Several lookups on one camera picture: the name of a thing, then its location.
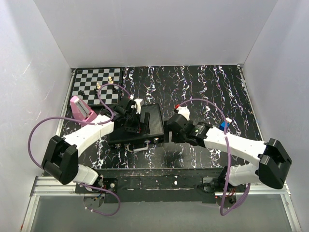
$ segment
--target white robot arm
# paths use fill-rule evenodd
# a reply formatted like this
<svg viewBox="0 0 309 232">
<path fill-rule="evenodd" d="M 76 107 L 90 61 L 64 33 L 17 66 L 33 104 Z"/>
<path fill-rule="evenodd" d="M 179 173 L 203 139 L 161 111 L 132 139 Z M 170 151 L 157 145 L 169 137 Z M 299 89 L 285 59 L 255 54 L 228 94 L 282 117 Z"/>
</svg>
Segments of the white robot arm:
<svg viewBox="0 0 309 232">
<path fill-rule="evenodd" d="M 96 181 L 99 181 L 98 173 L 90 167 L 78 164 L 78 158 L 95 141 L 112 133 L 115 127 L 138 126 L 136 121 L 128 122 L 127 119 L 131 116 L 138 117 L 136 115 L 140 114 L 142 105 L 142 99 L 123 97 L 119 104 L 111 107 L 114 112 L 112 121 L 99 124 L 111 119 L 110 112 L 103 111 L 104 115 L 98 115 L 92 121 L 95 125 L 86 125 L 62 138 L 54 136 L 46 149 L 42 161 L 43 169 L 64 185 L 71 181 L 96 185 Z"/>
<path fill-rule="evenodd" d="M 230 152 L 249 164 L 233 166 L 230 169 L 229 184 L 233 187 L 262 182 L 274 189 L 281 189 L 292 164 L 292 160 L 278 140 L 254 141 L 224 132 L 204 122 L 196 125 L 189 121 L 187 107 L 178 107 L 166 123 L 172 131 L 172 141 L 190 143 L 210 149 L 227 152 L 225 137 L 228 137 Z M 225 181 L 226 169 L 221 173 L 221 184 Z"/>
</svg>

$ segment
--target checkered board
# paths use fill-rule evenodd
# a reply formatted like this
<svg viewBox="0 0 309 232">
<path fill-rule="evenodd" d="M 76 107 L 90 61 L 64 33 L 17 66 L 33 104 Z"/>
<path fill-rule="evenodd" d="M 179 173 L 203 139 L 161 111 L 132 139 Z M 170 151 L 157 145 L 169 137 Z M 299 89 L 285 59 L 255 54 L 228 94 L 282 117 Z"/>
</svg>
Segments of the checkered board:
<svg viewBox="0 0 309 232">
<path fill-rule="evenodd" d="M 107 84 L 109 76 L 112 77 L 115 84 L 122 84 L 121 68 L 76 69 L 70 99 L 73 96 L 78 96 L 90 107 L 102 107 L 95 89 L 97 88 L 97 82 L 100 85 Z M 112 90 L 113 86 L 105 86 L 102 88 L 101 99 L 104 103 L 118 103 L 118 100 L 120 99 L 120 91 L 118 87 L 115 88 L 116 91 Z"/>
</svg>

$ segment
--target black marbled floor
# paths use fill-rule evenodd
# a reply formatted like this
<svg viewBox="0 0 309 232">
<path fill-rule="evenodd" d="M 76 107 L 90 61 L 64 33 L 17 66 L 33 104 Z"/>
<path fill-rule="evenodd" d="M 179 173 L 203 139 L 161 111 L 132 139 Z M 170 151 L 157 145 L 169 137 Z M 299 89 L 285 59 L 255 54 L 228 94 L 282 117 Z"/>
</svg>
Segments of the black marbled floor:
<svg viewBox="0 0 309 232">
<path fill-rule="evenodd" d="M 203 98 L 219 106 L 233 119 L 231 133 L 261 140 L 244 84 L 236 66 L 164 66 L 126 67 L 123 86 L 134 98 L 145 103 L 159 103 L 163 119 L 173 115 L 174 106 L 191 98 Z M 188 104 L 190 119 L 206 121 L 218 127 L 221 116 L 204 103 Z M 72 117 L 67 109 L 67 117 Z M 71 133 L 80 126 L 64 122 L 61 135 Z M 159 144 L 136 154 L 123 148 L 110 149 L 106 138 L 98 140 L 79 158 L 81 164 L 94 168 L 210 168 L 227 164 L 227 155 L 218 150 L 193 147 L 189 144 Z M 233 157 L 232 164 L 243 164 Z"/>
</svg>

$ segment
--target white enclosure wall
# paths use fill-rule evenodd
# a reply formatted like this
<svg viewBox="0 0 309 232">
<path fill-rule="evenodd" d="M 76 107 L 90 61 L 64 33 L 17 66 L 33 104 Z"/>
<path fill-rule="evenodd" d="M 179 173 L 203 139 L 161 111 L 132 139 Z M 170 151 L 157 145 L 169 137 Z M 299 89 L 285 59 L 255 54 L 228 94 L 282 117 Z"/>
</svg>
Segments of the white enclosure wall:
<svg viewBox="0 0 309 232">
<path fill-rule="evenodd" d="M 16 232 L 42 173 L 28 156 L 28 136 L 40 120 L 60 114 L 70 68 L 33 0 L 0 0 L 0 51 L 0 231 Z M 56 124 L 34 136 L 39 163 Z"/>
<path fill-rule="evenodd" d="M 303 231 L 309 231 L 309 3 L 279 0 L 244 65 L 265 139 L 292 158 L 287 183 Z"/>
<path fill-rule="evenodd" d="M 71 68 L 244 63 L 277 0 L 34 0 Z"/>
</svg>

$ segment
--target wire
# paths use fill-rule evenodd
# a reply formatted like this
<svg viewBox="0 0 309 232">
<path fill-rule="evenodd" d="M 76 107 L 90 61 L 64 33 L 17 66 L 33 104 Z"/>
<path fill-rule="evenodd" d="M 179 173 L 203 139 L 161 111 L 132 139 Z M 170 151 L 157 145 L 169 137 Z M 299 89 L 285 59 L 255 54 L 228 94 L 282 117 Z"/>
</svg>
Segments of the wire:
<svg viewBox="0 0 309 232">
<path fill-rule="evenodd" d="M 232 197 L 235 193 L 236 188 L 232 188 L 226 197 Z"/>
<path fill-rule="evenodd" d="M 101 191 L 100 195 L 98 195 L 97 197 L 95 197 L 95 200 L 99 199 L 101 197 L 101 195 L 103 194 L 103 191 Z"/>
<path fill-rule="evenodd" d="M 60 120 L 68 120 L 68 121 L 72 121 L 72 122 L 76 122 L 76 123 L 84 123 L 84 124 L 87 124 L 87 125 L 102 125 L 102 124 L 106 124 L 106 123 L 108 123 L 108 122 L 111 122 L 111 121 L 113 120 L 113 118 L 114 118 L 114 113 L 113 113 L 113 111 L 112 111 L 112 110 L 110 109 L 110 107 L 108 107 L 108 106 L 103 102 L 103 100 L 101 99 L 101 90 L 102 90 L 102 88 L 105 87 L 105 86 L 109 86 L 109 85 L 111 85 L 111 86 L 117 86 L 117 87 L 121 88 L 121 89 L 122 89 L 125 93 L 127 93 L 129 96 L 131 96 L 131 94 L 130 94 L 125 88 L 123 88 L 122 86 L 120 86 L 120 85 L 118 85 L 118 84 L 105 84 L 105 85 L 102 85 L 102 86 L 100 87 L 100 89 L 98 90 L 98 99 L 100 100 L 100 102 L 102 103 L 102 105 L 111 113 L 111 118 L 108 119 L 107 121 L 98 122 L 98 123 L 93 123 L 93 122 L 84 122 L 84 121 L 80 121 L 80 120 L 76 120 L 76 119 L 68 118 L 68 117 L 58 117 L 58 116 L 55 116 L 55 117 L 48 117 L 48 118 L 45 118 L 45 119 L 43 119 L 42 121 L 40 121 L 38 124 L 36 124 L 36 125 L 33 127 L 32 131 L 30 132 L 29 138 L 28 138 L 28 153 L 29 153 L 30 159 L 34 162 L 35 165 L 37 165 L 39 168 L 43 169 L 43 167 L 35 160 L 35 158 L 33 157 L 32 152 L 31 152 L 31 139 L 32 139 L 32 136 L 33 136 L 35 130 L 36 130 L 42 123 L 44 123 L 44 122 L 46 122 L 46 121 L 49 121 L 49 120 L 53 120 L 53 119 L 60 119 Z M 103 212 L 101 212 L 101 211 L 98 211 L 98 210 L 95 210 L 95 209 L 91 209 L 91 208 L 90 208 L 92 211 L 94 211 L 94 212 L 96 212 L 96 213 L 99 213 L 99 214 L 102 214 L 102 215 L 105 215 L 105 216 L 112 216 L 112 215 L 114 215 L 114 214 L 116 214 L 116 213 L 118 212 L 118 210 L 119 210 L 119 208 L 120 208 L 120 199 L 119 199 L 119 197 L 118 197 L 115 193 L 113 193 L 113 192 L 111 192 L 111 191 L 109 191 L 109 190 L 106 190 L 106 189 L 102 189 L 102 188 L 97 188 L 97 187 L 94 187 L 94 186 L 86 185 L 86 184 L 84 184 L 84 183 L 80 183 L 80 184 L 83 185 L 83 186 L 87 186 L 87 187 L 89 187 L 89 188 L 91 188 L 91 189 L 98 189 L 98 190 L 102 190 L 102 191 L 104 191 L 104 192 L 110 193 L 110 194 L 113 195 L 113 196 L 117 199 L 117 201 L 118 201 L 118 208 L 117 208 L 117 210 L 116 210 L 114 213 L 112 213 L 112 214 L 105 214 L 105 213 L 103 213 Z"/>
<path fill-rule="evenodd" d="M 202 102 L 206 102 L 206 103 L 209 103 L 209 104 L 213 105 L 220 112 L 220 114 L 221 114 L 221 116 L 222 116 L 222 118 L 223 118 L 223 120 L 225 122 L 224 135 L 226 135 L 227 121 L 226 121 L 226 117 L 225 117 L 224 113 L 222 112 L 222 110 L 220 110 L 220 108 L 216 104 L 214 104 L 213 102 L 210 102 L 209 100 L 206 100 L 206 99 L 198 99 L 198 98 L 193 98 L 193 99 L 186 100 L 186 101 L 182 102 L 181 104 L 179 104 L 179 106 L 184 105 L 184 104 L 186 104 L 188 102 L 192 102 L 192 101 L 202 101 Z M 231 210 L 241 206 L 241 204 L 243 204 L 245 202 L 245 200 L 248 197 L 248 193 L 250 191 L 250 186 L 251 186 L 251 184 L 249 183 L 247 188 L 246 188 L 246 190 L 245 190 L 245 192 L 239 198 L 239 200 L 235 204 L 233 204 L 228 210 L 223 212 L 224 201 L 225 201 L 225 198 L 226 198 L 228 180 L 229 180 L 230 170 L 231 170 L 231 148 L 230 148 L 230 144 L 229 144 L 227 136 L 225 137 L 225 142 L 226 142 L 226 148 L 227 148 L 227 171 L 226 171 L 225 184 L 224 184 L 224 188 L 223 188 L 222 201 L 221 201 L 221 205 L 220 205 L 220 214 L 222 216 L 227 215 L 229 212 L 231 212 Z"/>
<path fill-rule="evenodd" d="M 126 150 L 127 150 L 128 152 L 134 152 L 134 150 L 130 150 L 129 146 L 130 146 L 130 145 L 126 145 Z"/>
</svg>

